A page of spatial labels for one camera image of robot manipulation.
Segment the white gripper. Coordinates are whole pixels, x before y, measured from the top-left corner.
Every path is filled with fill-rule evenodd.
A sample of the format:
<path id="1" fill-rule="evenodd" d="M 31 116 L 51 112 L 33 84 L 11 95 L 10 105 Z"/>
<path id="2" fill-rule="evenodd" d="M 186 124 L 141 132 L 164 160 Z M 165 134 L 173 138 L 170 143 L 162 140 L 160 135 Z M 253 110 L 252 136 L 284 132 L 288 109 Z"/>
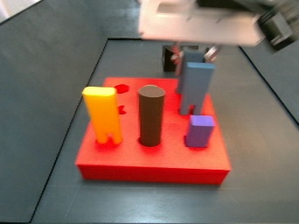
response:
<path id="1" fill-rule="evenodd" d="M 253 13 L 202 8 L 196 0 L 140 1 L 138 34 L 142 39 L 176 41 L 170 57 L 176 76 L 182 62 L 178 42 L 216 44 L 204 53 L 204 61 L 213 63 L 221 45 L 254 46 L 264 39 Z"/>

